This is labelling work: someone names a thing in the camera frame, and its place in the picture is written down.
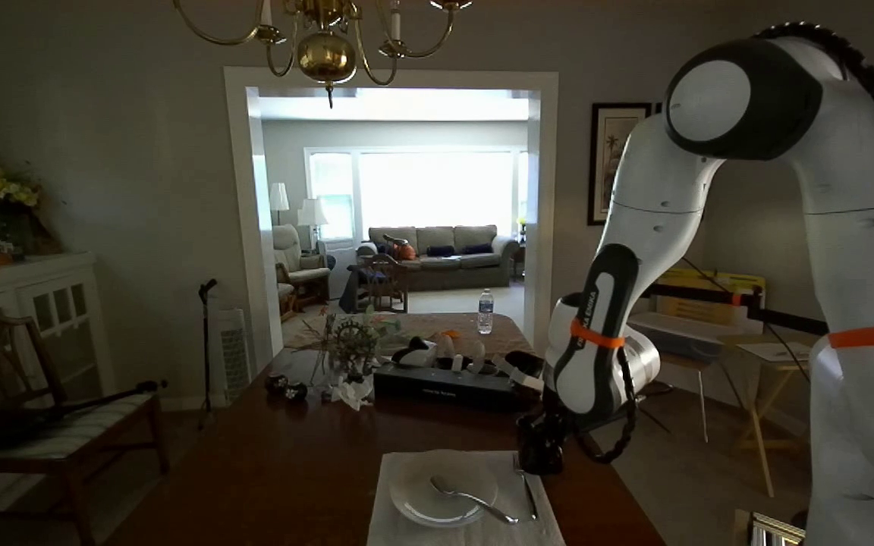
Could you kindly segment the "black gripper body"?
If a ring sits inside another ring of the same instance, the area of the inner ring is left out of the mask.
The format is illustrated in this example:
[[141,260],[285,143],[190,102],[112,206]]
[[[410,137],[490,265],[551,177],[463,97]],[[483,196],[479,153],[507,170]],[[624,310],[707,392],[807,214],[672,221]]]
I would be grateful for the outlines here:
[[565,415],[534,408],[515,420],[520,468],[526,473],[559,473],[565,468]]

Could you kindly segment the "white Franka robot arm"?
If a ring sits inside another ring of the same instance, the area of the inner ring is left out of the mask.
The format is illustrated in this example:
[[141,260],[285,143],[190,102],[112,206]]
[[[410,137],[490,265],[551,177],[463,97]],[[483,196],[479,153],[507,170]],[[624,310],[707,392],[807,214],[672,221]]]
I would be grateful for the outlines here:
[[544,397],[515,423],[520,468],[634,417],[657,350],[629,323],[693,245],[717,170],[788,161],[824,333],[810,350],[804,546],[874,546],[874,65],[838,33],[785,21],[690,56],[661,111],[624,139],[580,291],[551,306]]

